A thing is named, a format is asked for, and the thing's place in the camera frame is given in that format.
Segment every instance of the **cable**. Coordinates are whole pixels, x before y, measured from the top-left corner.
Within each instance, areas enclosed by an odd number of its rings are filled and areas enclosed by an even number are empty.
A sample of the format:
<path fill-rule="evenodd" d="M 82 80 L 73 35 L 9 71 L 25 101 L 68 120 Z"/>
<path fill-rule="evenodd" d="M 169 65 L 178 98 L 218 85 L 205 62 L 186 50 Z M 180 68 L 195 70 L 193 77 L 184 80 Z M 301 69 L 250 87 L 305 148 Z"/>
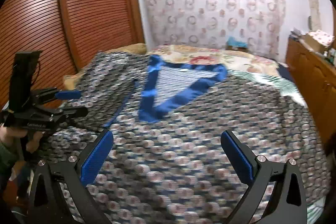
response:
<path fill-rule="evenodd" d="M 37 80 L 37 77 L 39 77 L 39 74 L 40 74 L 41 63 L 40 63 L 40 61 L 37 61 L 37 63 L 39 64 L 39 70 L 37 71 L 36 78 L 35 78 L 34 82 L 33 82 L 31 85 L 35 84 L 35 82 L 36 82 L 36 80 Z"/>
<path fill-rule="evenodd" d="M 22 213 L 19 213 L 17 211 L 12 211 L 12 213 L 15 213 L 15 214 L 18 214 L 18 215 L 21 215 L 21 216 L 24 216 L 24 217 L 27 217 L 26 215 L 22 214 Z"/>

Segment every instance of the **floral blanket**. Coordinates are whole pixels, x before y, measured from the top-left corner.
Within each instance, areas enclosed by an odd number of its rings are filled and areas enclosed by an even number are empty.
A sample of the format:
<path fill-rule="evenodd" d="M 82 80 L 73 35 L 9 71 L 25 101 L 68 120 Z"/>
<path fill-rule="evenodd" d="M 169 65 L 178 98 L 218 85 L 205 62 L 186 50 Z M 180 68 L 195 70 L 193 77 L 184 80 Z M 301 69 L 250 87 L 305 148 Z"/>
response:
<path fill-rule="evenodd" d="M 223 64 L 228 69 L 256 72 L 263 75 L 279 76 L 278 64 L 270 59 L 246 52 L 225 51 L 182 45 L 161 45 L 148 55 L 160 55 L 170 63 L 189 63 L 193 65 Z"/>

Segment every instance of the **floral wallpaper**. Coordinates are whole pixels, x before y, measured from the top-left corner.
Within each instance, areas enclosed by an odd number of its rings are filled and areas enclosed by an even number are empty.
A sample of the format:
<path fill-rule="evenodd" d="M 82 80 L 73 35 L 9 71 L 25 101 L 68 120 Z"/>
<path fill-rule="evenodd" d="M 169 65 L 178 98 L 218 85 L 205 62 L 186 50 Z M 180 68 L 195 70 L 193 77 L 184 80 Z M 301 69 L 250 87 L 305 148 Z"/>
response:
<path fill-rule="evenodd" d="M 250 53 L 276 58 L 285 0 L 146 0 L 156 46 L 224 49 L 232 36 Z"/>

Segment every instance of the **bed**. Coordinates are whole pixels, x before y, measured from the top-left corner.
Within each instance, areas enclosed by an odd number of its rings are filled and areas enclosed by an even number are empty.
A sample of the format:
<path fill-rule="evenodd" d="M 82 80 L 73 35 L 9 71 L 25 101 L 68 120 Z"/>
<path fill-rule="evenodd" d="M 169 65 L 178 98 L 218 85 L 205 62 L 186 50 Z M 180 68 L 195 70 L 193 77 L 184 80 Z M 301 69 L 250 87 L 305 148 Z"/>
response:
<path fill-rule="evenodd" d="M 208 89 L 193 86 L 199 81 Z M 308 222 L 320 215 L 330 181 L 326 158 L 304 100 L 279 77 L 276 62 L 172 45 L 148 55 L 99 53 L 76 88 L 83 97 L 63 106 L 85 105 L 88 116 L 76 127 L 64 125 L 39 156 L 56 162 L 78 155 L 102 125 L 110 128 L 115 145 L 87 189 L 113 223 L 221 223 L 246 190 L 220 146 L 226 129 L 256 155 L 298 159 Z M 62 189 L 73 217 L 82 221 L 66 185 Z"/>

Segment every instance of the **human hand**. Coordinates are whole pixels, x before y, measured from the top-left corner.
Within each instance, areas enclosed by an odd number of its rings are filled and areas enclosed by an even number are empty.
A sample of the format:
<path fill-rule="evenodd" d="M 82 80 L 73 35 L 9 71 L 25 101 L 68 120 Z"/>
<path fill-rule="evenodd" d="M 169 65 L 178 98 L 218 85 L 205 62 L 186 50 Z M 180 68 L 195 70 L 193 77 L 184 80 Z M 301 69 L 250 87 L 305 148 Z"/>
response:
<path fill-rule="evenodd" d="M 0 127 L 0 141 L 10 148 L 14 144 L 15 138 L 23 138 L 27 135 L 28 130 L 15 127 L 4 127 L 3 124 Z M 34 133 L 33 139 L 26 144 L 26 150 L 33 153 L 40 145 L 40 139 L 43 137 L 43 133 L 37 131 Z"/>

